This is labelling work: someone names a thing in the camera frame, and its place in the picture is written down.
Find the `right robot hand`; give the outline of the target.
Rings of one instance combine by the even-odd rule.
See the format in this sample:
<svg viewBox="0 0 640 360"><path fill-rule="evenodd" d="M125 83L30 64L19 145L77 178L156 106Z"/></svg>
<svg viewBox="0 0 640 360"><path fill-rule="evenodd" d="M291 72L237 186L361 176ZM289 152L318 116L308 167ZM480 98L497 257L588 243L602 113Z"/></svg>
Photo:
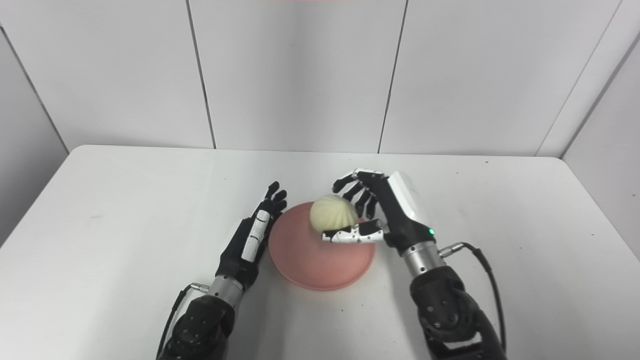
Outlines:
<svg viewBox="0 0 640 360"><path fill-rule="evenodd" d="M321 233L323 242L334 244L368 244L384 241L399 255L416 251L420 246L435 246L435 233L428 225L426 212L408 176L401 171L386 175L380 171L357 168L333 183L338 194L351 187L342 198L354 203L356 214L365 221Z"/></svg>

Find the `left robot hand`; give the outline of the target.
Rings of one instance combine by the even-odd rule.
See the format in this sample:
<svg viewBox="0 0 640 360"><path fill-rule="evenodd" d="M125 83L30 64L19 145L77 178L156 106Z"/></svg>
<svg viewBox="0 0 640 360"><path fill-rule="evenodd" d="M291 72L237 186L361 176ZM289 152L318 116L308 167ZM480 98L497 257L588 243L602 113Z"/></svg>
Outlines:
<svg viewBox="0 0 640 360"><path fill-rule="evenodd" d="M269 185L263 200L249 217L240 221L222 251L216 276L236 281L243 292L256 282L272 228L288 207L287 195L278 181Z"/></svg>

